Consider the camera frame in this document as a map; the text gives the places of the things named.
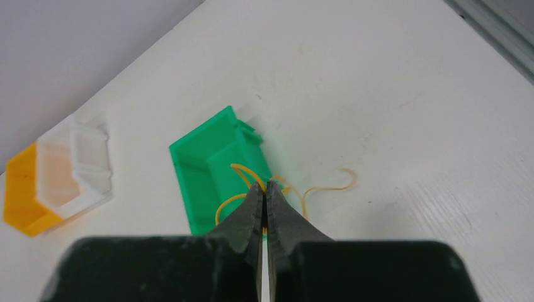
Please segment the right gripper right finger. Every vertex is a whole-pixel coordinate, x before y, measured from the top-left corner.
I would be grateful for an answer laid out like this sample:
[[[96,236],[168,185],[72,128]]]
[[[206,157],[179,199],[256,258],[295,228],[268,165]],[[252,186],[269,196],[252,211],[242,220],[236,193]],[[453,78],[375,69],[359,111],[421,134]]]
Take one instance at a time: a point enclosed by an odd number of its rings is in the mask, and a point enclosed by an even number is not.
[[[286,200],[279,184],[266,185],[268,272],[271,301],[297,301],[301,292],[298,246],[307,242],[332,242]]]

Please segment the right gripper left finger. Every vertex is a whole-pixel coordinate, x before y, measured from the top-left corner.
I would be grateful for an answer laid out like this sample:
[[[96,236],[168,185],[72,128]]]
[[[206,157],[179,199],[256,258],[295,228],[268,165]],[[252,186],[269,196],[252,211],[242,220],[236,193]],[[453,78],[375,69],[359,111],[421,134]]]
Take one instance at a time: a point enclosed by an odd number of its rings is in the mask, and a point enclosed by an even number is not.
[[[213,301],[260,301],[264,192],[255,182],[241,205],[208,234],[216,243]]]

